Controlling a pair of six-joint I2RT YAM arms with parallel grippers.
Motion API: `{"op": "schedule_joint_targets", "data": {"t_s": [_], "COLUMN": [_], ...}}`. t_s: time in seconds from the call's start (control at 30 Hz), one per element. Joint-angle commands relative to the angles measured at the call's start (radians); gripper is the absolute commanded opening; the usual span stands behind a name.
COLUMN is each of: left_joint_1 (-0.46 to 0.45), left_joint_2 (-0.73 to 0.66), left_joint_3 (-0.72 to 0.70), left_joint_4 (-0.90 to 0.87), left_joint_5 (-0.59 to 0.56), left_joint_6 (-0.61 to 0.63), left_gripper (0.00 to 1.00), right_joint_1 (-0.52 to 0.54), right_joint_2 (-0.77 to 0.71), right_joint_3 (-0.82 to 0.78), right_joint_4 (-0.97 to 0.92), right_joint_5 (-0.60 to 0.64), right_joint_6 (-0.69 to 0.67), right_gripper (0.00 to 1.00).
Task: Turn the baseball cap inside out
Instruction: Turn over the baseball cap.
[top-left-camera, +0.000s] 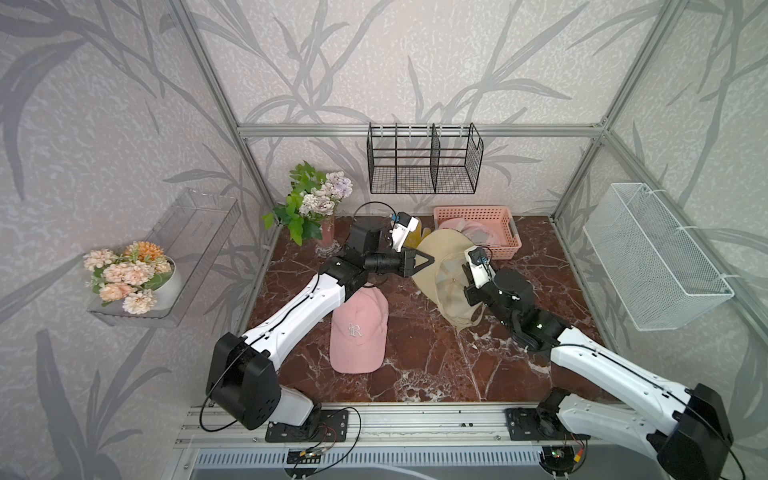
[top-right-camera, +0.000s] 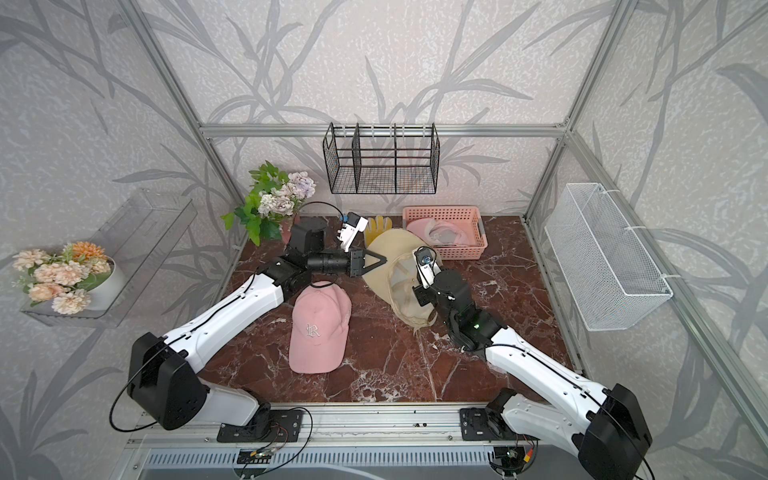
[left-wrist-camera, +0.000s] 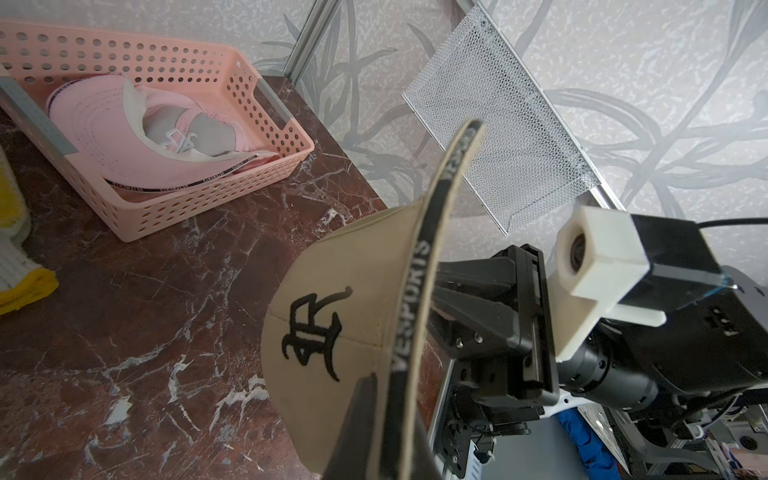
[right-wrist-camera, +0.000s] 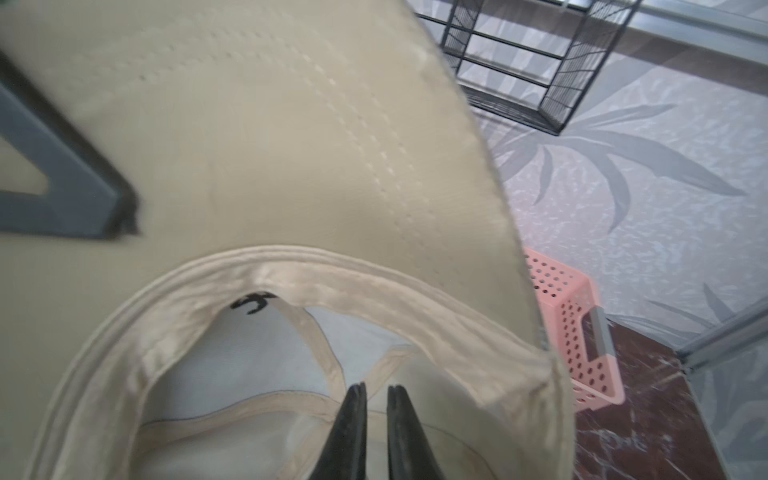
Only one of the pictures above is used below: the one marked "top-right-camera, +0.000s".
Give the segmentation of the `beige baseball cap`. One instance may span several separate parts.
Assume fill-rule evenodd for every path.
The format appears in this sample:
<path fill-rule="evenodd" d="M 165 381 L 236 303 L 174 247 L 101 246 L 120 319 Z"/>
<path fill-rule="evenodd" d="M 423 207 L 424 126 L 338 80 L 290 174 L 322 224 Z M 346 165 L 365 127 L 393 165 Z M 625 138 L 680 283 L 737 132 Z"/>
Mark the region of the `beige baseball cap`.
<path fill-rule="evenodd" d="M 414 251 L 425 246 L 416 235 L 404 229 L 390 229 L 373 240 L 367 250 L 386 258 L 386 263 L 362 276 L 369 289 L 386 302 L 394 315 L 415 331 L 431 327 L 437 319 L 432 304 L 421 306 L 413 288 L 420 286 Z M 365 257 L 366 266 L 377 258 Z"/>

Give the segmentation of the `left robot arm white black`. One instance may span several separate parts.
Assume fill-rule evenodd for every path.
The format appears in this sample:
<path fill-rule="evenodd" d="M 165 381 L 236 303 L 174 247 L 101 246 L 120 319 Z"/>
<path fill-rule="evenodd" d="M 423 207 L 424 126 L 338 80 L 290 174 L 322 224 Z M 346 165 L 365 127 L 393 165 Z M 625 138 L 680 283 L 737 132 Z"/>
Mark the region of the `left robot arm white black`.
<path fill-rule="evenodd" d="M 361 277 L 386 262 L 371 251 L 354 246 L 367 227 L 365 217 L 348 213 L 341 218 L 339 245 L 325 244 L 327 222 L 305 217 L 294 224 L 284 251 L 266 261 L 226 298 L 198 317 L 162 336 L 146 333 L 131 349 L 128 380 L 122 393 L 135 401 L 165 430 L 189 423 L 217 422 L 225 426 L 263 430 L 269 416 L 251 394 L 209 385 L 198 376 L 230 340 L 262 315 L 289 301 L 318 274 Z"/>

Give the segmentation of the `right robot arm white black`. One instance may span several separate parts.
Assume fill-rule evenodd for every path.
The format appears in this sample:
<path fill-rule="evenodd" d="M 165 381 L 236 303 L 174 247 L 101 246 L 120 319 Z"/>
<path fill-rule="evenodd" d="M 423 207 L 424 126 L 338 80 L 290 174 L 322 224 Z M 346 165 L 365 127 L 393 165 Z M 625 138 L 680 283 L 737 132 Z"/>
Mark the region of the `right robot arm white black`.
<path fill-rule="evenodd" d="M 553 360 L 512 327 L 476 306 L 469 284 L 454 270 L 421 266 L 417 300 L 431 303 L 462 350 L 517 378 L 546 400 L 500 395 L 493 409 L 502 428 L 531 435 L 575 456 L 594 479 L 636 479 L 651 470 L 652 435 L 637 396 L 608 388 Z"/>

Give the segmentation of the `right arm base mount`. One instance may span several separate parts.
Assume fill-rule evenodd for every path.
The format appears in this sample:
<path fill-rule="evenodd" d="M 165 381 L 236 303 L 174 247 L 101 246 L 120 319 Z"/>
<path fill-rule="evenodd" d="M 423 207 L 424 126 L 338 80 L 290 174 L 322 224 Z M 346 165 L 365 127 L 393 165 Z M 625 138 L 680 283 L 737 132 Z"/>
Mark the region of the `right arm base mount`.
<path fill-rule="evenodd" d="M 517 440 L 503 418 L 506 403 L 517 395 L 510 388 L 503 388 L 486 406 L 467 407 L 459 410 L 461 436 L 464 441 Z"/>

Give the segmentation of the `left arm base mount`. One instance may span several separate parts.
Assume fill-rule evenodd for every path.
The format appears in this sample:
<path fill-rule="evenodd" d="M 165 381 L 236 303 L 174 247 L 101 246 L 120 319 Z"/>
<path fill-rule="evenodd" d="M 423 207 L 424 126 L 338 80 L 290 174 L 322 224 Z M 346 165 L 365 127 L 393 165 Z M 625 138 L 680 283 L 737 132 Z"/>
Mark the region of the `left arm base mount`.
<path fill-rule="evenodd" d="M 298 408 L 273 409 L 269 402 L 258 407 L 255 415 L 245 426 L 222 424 L 216 440 L 218 443 L 298 441 L 304 411 Z"/>

